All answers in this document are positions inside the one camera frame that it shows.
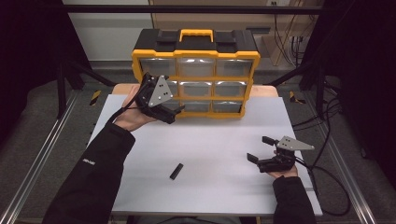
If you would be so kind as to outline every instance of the organizer handle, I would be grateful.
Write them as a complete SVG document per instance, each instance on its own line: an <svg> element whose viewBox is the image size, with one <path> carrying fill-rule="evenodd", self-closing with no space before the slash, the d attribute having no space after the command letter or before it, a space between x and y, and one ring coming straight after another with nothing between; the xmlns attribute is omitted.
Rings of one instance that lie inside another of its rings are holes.
<svg viewBox="0 0 396 224"><path fill-rule="evenodd" d="M180 39L178 42L183 40L184 35L209 35L210 41L213 42L213 30L190 30L190 29L183 29L180 31Z"/></svg>

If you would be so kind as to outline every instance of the black curtain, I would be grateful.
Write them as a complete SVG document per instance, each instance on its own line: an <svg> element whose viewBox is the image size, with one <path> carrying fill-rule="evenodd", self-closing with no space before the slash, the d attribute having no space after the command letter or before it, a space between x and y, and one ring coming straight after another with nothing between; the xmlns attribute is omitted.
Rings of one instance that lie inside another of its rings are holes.
<svg viewBox="0 0 396 224"><path fill-rule="evenodd" d="M41 4L62 0L5 0L0 6L0 144L26 106L28 92L56 79L61 62L91 68L66 12L44 11ZM68 70L78 75L77 71Z"/></svg>
<svg viewBox="0 0 396 224"><path fill-rule="evenodd" d="M395 1L357 0L337 28L337 39L323 63L326 76L341 79L341 103L363 156L378 162L394 188L395 28Z"/></svg>

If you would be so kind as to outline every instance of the aluminum rail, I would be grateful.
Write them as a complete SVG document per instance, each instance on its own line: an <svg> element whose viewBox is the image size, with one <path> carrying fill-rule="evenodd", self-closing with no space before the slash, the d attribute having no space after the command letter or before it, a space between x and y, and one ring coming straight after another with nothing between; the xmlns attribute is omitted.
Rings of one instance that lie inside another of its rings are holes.
<svg viewBox="0 0 396 224"><path fill-rule="evenodd" d="M35 158L35 161L30 167L30 170L24 178L23 182L21 183L20 188L18 189L11 203L8 205L6 211L0 217L1 224L12 224L16 221L18 214L20 213L27 197L32 191L32 188L35 185L35 182L37 181L38 176L40 175L41 170L43 169L46 160L53 149L53 146L58 140L58 137L61 134L61 131L64 128L64 125L68 120L79 95L80 91L72 91L68 99L67 108L64 112L64 115L60 119L57 119L55 124L53 125L52 130L47 137L47 140L38 152L38 155Z"/></svg>
<svg viewBox="0 0 396 224"><path fill-rule="evenodd" d="M321 15L338 12L326 7L235 7L235 6L141 6L141 5L39 5L45 11L68 13L209 13L209 14L277 14Z"/></svg>
<svg viewBox="0 0 396 224"><path fill-rule="evenodd" d="M311 107L311 110L315 113L316 109L314 107L314 96L311 94L306 94L306 99ZM319 124L320 133L323 139L326 138L326 134L329 131L329 128L326 122ZM334 163L334 167L337 168L338 174L340 175L340 180L344 184L344 187L349 193L350 201L355 208L356 214L358 215L361 223L363 224L375 224L376 220L375 217L367 204L366 200L364 199L363 194L361 193L361 189L359 188L355 178L353 177L351 171L347 167L347 163L344 161L343 156L338 149L337 145L332 138L332 135L329 137L328 141L328 149L330 156L332 158L332 162Z"/></svg>

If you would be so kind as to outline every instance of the clear plastic drawer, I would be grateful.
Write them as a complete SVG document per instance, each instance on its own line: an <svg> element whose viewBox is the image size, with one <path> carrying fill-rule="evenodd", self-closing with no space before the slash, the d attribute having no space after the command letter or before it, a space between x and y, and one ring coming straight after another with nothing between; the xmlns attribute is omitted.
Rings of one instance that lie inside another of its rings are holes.
<svg viewBox="0 0 396 224"><path fill-rule="evenodd" d="M209 112L210 101L182 101L184 112Z"/></svg>
<svg viewBox="0 0 396 224"><path fill-rule="evenodd" d="M242 81L218 81L215 84L216 96L244 96L247 83Z"/></svg>
<svg viewBox="0 0 396 224"><path fill-rule="evenodd" d="M178 74L181 77L213 77L215 60L210 58L177 59Z"/></svg>
<svg viewBox="0 0 396 224"><path fill-rule="evenodd" d="M176 60L166 58L141 58L143 75L150 72L153 76L175 76Z"/></svg>
<svg viewBox="0 0 396 224"><path fill-rule="evenodd" d="M210 96L212 82L189 81L180 82L180 96Z"/></svg>
<svg viewBox="0 0 396 224"><path fill-rule="evenodd" d="M253 60L216 60L216 74L220 77L248 77Z"/></svg>
<svg viewBox="0 0 396 224"><path fill-rule="evenodd" d="M215 113L239 113L242 101L213 101L213 112Z"/></svg>
<svg viewBox="0 0 396 224"><path fill-rule="evenodd" d="M171 110L178 109L180 106L180 101L179 100L168 100L164 103L162 103L163 106L168 107Z"/></svg>

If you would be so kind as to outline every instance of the hand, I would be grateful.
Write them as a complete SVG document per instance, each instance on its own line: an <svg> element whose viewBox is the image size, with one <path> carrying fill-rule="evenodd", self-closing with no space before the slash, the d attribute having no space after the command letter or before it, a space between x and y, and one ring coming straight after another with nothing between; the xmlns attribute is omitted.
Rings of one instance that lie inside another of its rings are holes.
<svg viewBox="0 0 396 224"><path fill-rule="evenodd" d="M139 86L133 85L122 106L126 106L132 100L132 98L134 98L138 90ZM116 125L129 132L132 132L143 125L156 120L140 112L135 102L130 105L130 108L131 109L127 109L121 115L119 115L114 122Z"/></svg>
<svg viewBox="0 0 396 224"><path fill-rule="evenodd" d="M288 171L282 171L282 172L270 172L267 173L268 175L274 177L275 179L281 177L282 175L285 177L291 177L291 176L298 176L298 171L296 165L293 165L290 170Z"/></svg>

